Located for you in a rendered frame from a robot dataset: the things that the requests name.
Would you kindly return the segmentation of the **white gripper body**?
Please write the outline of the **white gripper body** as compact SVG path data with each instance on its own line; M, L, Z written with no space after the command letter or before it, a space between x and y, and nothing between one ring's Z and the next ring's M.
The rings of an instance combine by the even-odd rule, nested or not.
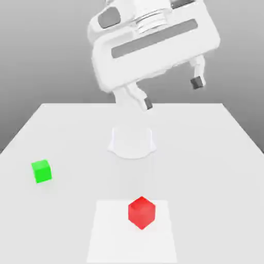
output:
M91 19L91 44L111 92L218 48L220 36L203 1L112 1Z

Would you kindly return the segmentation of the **small red cube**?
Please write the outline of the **small red cube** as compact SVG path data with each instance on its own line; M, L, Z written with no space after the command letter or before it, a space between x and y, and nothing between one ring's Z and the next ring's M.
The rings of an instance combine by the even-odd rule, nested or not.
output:
M139 229L150 225L156 216L156 205L141 196L128 205L128 219Z

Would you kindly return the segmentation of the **small green cube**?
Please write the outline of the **small green cube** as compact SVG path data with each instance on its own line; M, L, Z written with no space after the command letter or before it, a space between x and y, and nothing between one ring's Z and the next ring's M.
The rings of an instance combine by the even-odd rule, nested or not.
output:
M52 179L50 164L47 160L33 162L31 167L34 172L36 183L42 183Z

